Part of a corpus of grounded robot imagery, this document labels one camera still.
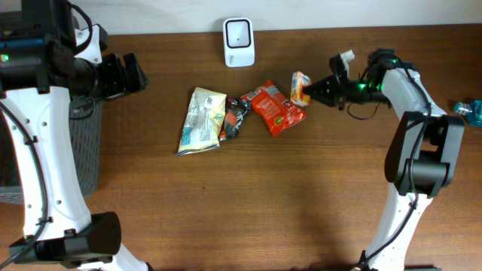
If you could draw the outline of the yellow white wipes pack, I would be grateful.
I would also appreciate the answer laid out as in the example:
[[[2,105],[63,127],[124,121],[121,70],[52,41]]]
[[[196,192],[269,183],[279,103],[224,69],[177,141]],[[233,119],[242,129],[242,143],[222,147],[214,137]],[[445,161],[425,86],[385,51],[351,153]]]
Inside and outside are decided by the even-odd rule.
[[[219,147],[227,95],[196,87],[188,105],[176,155],[194,154]]]

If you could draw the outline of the black silver snack packet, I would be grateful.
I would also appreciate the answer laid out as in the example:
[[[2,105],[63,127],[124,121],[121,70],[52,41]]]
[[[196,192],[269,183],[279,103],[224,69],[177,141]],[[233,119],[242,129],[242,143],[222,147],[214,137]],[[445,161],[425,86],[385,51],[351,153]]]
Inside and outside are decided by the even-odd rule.
[[[239,135],[239,128],[252,109],[252,103],[241,98],[228,98],[226,101],[223,129],[219,135],[220,141],[234,139]]]

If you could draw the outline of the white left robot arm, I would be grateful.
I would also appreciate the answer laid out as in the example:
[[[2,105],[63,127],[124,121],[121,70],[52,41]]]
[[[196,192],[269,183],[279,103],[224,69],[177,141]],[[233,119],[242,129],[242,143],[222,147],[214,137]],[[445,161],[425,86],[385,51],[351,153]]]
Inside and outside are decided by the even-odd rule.
[[[18,23],[1,24],[1,111],[23,189],[23,237],[15,264],[79,270],[148,270],[121,241],[114,212],[92,214],[81,193],[70,137],[70,103],[93,104],[143,91],[136,56],[106,54],[99,25],[77,29],[83,11],[68,1],[24,1]]]

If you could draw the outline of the blue mouthwash bottle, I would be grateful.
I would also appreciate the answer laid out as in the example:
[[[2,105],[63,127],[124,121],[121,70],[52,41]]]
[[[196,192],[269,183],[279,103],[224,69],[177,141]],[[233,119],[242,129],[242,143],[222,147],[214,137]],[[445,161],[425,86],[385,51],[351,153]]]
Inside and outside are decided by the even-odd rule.
[[[481,101],[479,99],[472,103],[457,102],[453,110],[456,114],[462,115],[469,125],[481,127]]]

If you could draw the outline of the orange snack bag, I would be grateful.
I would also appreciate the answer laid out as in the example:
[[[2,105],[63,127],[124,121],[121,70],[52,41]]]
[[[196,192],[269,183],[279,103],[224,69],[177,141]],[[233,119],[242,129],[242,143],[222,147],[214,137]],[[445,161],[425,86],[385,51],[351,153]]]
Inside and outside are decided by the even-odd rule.
[[[302,109],[278,90],[271,79],[240,98],[249,102],[252,109],[263,117],[272,137],[307,117]]]

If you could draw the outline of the orange tissue pack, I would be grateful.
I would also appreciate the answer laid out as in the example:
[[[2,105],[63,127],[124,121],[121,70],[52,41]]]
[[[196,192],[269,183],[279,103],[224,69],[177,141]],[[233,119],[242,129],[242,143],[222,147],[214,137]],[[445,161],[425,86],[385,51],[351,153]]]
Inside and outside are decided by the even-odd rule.
[[[290,101],[300,107],[310,104],[310,96],[304,93],[304,88],[312,84],[311,79],[302,72],[294,72],[291,78]]]

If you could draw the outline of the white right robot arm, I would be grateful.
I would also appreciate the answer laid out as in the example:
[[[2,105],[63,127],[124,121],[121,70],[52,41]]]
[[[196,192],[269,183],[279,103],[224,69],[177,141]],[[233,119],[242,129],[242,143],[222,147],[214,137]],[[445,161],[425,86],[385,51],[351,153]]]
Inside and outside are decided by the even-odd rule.
[[[303,87],[322,104],[386,104],[399,123],[386,154],[388,196],[377,233],[354,270],[403,270],[416,227],[432,200],[453,180],[464,134],[461,117],[438,107],[423,86],[417,67],[392,49],[377,49],[358,79],[350,79],[352,51],[329,60],[332,74]]]

